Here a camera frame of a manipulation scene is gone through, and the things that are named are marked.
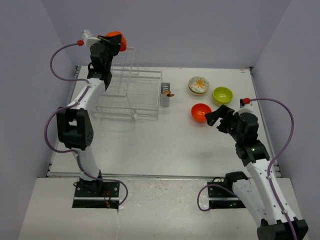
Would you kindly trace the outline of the lime green bowl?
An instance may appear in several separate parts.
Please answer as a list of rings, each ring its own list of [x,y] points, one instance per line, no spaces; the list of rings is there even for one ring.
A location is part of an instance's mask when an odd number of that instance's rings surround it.
[[[212,97],[219,100],[226,100],[233,98],[233,92],[227,87],[217,87],[213,90]]]
[[[233,100],[233,98],[227,98],[227,99],[219,100],[219,99],[213,97],[213,103],[218,107],[221,106],[221,105],[228,105],[229,103],[231,103],[232,100]]]

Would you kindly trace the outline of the blue patterned ceramic bowl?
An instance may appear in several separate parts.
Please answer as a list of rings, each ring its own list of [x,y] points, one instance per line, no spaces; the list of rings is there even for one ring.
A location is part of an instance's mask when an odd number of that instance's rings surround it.
[[[208,88],[208,89],[205,89],[205,91],[203,92],[196,92],[189,85],[188,85],[188,88],[191,91],[191,93],[195,96],[205,96],[205,94],[209,91],[209,88]]]

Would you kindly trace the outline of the orange flower ceramic bowl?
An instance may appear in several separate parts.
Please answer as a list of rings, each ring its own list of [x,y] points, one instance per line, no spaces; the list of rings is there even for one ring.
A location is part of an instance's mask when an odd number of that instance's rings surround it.
[[[206,89],[210,89],[210,83],[208,80],[201,76],[194,76],[189,79],[188,86],[190,86],[195,92],[204,92]]]

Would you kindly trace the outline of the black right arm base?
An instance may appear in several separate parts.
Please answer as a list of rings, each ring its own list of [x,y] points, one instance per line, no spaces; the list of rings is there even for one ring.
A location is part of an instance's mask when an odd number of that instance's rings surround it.
[[[233,183],[238,180],[248,180],[248,177],[242,171],[226,173],[224,177],[214,177],[212,181],[207,182],[208,185],[218,185],[232,190]],[[239,198],[233,194],[217,186],[208,187],[209,208],[210,209],[244,209],[245,205]]]

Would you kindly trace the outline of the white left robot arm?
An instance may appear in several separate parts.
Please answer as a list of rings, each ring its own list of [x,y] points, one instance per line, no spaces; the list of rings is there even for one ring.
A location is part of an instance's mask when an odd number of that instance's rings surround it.
[[[88,193],[97,197],[103,193],[104,184],[91,149],[94,130],[89,109],[108,89],[113,58],[127,49],[127,42],[119,31],[94,37],[85,30],[77,44],[89,48],[88,74],[84,79],[85,86],[76,98],[56,113],[57,133],[58,140],[76,159],[80,170],[79,188],[86,188]]]

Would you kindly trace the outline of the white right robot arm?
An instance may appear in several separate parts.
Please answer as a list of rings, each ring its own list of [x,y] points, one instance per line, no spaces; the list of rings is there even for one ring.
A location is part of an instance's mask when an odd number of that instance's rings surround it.
[[[251,176],[241,171],[227,173],[223,191],[227,196],[237,196],[249,211],[258,239],[304,239],[308,224],[298,219],[281,191],[267,149],[258,139],[257,117],[244,108],[234,111],[221,105],[205,118],[209,126],[220,121],[217,129],[235,140],[236,154]]]

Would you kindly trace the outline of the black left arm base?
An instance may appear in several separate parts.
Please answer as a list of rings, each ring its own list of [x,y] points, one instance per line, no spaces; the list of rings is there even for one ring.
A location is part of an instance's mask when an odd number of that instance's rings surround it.
[[[115,181],[82,181],[74,184],[72,208],[74,209],[119,209],[120,184]]]

